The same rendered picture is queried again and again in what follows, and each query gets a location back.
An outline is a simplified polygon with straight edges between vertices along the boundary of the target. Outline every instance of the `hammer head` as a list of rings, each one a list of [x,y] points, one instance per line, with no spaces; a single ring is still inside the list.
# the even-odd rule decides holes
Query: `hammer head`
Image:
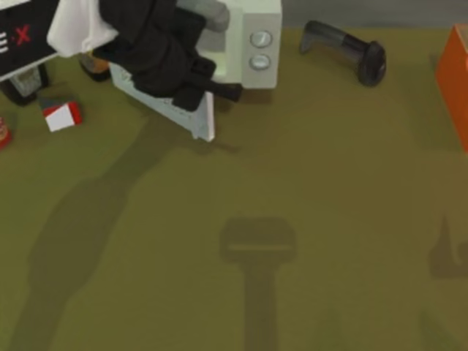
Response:
[[[234,218],[221,232],[221,256],[242,265],[278,265],[296,253],[295,232],[281,218]]]

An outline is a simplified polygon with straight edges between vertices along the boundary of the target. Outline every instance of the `table surface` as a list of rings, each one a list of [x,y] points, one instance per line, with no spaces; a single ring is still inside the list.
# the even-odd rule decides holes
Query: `table surface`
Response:
[[[0,350],[465,350],[448,31],[352,33],[387,48],[381,86],[286,31],[279,87],[218,101],[212,144],[75,60],[49,68],[83,125],[0,98]]]

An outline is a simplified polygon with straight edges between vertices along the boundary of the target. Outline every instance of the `hammer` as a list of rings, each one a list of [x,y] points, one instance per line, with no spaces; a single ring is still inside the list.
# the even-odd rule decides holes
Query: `hammer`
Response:
[[[295,256],[295,232],[280,218],[237,218],[221,233],[221,256],[244,273],[245,351],[277,351],[275,277]]]

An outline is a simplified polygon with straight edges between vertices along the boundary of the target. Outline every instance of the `orange box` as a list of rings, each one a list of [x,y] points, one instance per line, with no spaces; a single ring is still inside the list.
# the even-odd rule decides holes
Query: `orange box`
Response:
[[[468,153],[468,24],[452,28],[437,65],[436,79],[463,149]]]

